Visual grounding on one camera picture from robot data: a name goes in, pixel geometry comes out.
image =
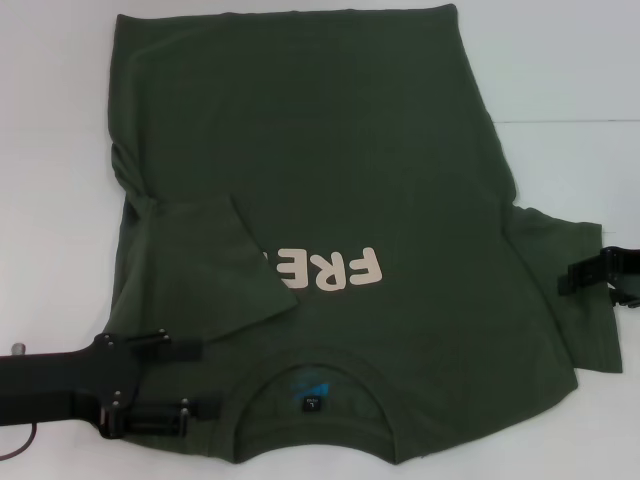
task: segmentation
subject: cable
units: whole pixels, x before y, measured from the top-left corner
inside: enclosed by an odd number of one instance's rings
[[[29,439],[27,440],[27,443],[25,443],[23,446],[21,446],[15,452],[9,453],[8,455],[0,455],[0,462],[4,462],[5,460],[11,460],[12,458],[15,458],[18,455],[20,455],[27,448],[29,448],[31,446],[31,444],[33,443],[33,440],[36,438],[36,432],[37,431],[38,431],[38,425],[36,423],[32,424],[31,425],[31,435],[29,435]]]

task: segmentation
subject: white background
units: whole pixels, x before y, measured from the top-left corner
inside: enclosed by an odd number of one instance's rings
[[[0,0],[0,354],[74,350],[104,326],[123,193],[109,164],[108,68],[116,14],[423,8],[437,1]],[[640,248],[640,3],[459,0],[462,36],[522,205],[602,223]],[[530,421],[388,465],[346,448],[295,447],[240,466],[42,424],[0,478],[638,479],[640,311],[617,311],[623,375]],[[0,429],[0,453],[28,427]]]

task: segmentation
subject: t-shirt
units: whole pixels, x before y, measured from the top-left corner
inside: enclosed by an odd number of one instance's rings
[[[391,463],[621,370],[604,284],[556,292],[601,227],[513,205],[453,5],[119,16],[126,191],[107,330],[203,338],[139,401],[223,395],[155,448],[242,462],[330,444]]]

